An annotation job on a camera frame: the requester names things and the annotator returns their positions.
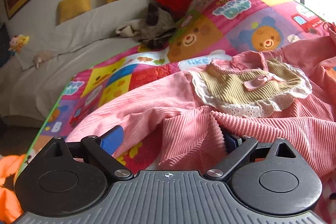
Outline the pink corduroy child's dress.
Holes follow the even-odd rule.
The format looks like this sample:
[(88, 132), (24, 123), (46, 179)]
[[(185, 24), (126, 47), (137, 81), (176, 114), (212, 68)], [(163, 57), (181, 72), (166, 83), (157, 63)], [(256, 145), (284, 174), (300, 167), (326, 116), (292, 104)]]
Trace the pink corduroy child's dress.
[(122, 162), (157, 134), (159, 169), (205, 171), (226, 155), (221, 128), (270, 143), (291, 142), (327, 183), (317, 212), (335, 223), (335, 24), (327, 35), (270, 52), (180, 71), (131, 90), (88, 115), (68, 136), (79, 141), (119, 125)]

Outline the grey brown clothes pile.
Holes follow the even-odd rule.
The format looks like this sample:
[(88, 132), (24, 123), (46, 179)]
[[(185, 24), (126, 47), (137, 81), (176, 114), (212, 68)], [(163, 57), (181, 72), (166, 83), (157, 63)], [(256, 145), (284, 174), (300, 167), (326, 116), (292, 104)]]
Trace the grey brown clothes pile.
[(144, 19), (134, 19), (120, 24), (115, 33), (123, 38), (138, 38), (138, 42), (151, 50), (164, 46), (176, 30), (171, 14), (150, 3)]

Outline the grey sofa with cover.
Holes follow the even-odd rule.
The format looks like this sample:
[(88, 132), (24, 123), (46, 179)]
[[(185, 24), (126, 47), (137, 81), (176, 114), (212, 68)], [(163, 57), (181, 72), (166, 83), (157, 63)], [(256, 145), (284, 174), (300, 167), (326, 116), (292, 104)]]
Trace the grey sofa with cover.
[(1, 119), (7, 125), (40, 127), (77, 73), (135, 47), (116, 36), (123, 23), (145, 18), (155, 0), (119, 0), (59, 24), (46, 37), (53, 57), (36, 68), (27, 51), (1, 67)]

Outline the orange garment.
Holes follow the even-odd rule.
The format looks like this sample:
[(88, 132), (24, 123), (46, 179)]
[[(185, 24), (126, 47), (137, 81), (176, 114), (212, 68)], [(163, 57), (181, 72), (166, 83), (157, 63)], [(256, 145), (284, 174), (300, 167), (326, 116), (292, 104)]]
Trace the orange garment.
[(14, 193), (14, 179), (18, 174), (26, 155), (9, 155), (1, 157), (0, 169), (0, 220), (1, 223), (13, 223), (23, 213)]

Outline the small beige plush toy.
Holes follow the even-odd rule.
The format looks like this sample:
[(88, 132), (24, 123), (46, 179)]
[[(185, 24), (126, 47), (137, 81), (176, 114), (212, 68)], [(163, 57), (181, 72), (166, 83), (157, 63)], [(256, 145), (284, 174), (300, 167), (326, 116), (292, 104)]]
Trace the small beige plush toy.
[(57, 55), (56, 51), (42, 50), (38, 51), (33, 58), (33, 63), (36, 69), (38, 69), (43, 63), (49, 61), (51, 58)]

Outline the colourful cartoon play blanket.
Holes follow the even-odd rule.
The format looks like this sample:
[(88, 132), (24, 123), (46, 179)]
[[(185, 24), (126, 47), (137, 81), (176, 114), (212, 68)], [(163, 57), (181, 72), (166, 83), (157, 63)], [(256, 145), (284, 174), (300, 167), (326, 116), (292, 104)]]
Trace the colourful cartoon play blanket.
[[(70, 133), (88, 115), (131, 90), (213, 60), (229, 61), (243, 52), (270, 52), (299, 40), (324, 37), (327, 30), (323, 25), (319, 16), (293, 0), (212, 0), (205, 8), (189, 11), (178, 22), (164, 50), (137, 46), (78, 73), (23, 166), (53, 136), (60, 135), (68, 141)], [(160, 141), (159, 135), (150, 134), (127, 163), (122, 162), (122, 157), (116, 158), (133, 172), (158, 165)]]

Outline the small colourful plush toy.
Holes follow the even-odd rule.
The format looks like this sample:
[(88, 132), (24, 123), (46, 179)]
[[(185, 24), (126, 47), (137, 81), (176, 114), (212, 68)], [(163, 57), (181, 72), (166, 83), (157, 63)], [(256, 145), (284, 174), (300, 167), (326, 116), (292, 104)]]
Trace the small colourful plush toy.
[(29, 42), (30, 37), (24, 35), (14, 36), (10, 40), (9, 51), (12, 53), (21, 53), (22, 48)]

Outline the yellow cushion left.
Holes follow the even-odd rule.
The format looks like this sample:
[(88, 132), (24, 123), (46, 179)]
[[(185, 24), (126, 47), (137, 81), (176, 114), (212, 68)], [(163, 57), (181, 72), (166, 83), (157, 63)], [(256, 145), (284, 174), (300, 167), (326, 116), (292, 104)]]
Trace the yellow cushion left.
[(59, 24), (91, 10), (91, 0), (63, 0), (58, 4)]

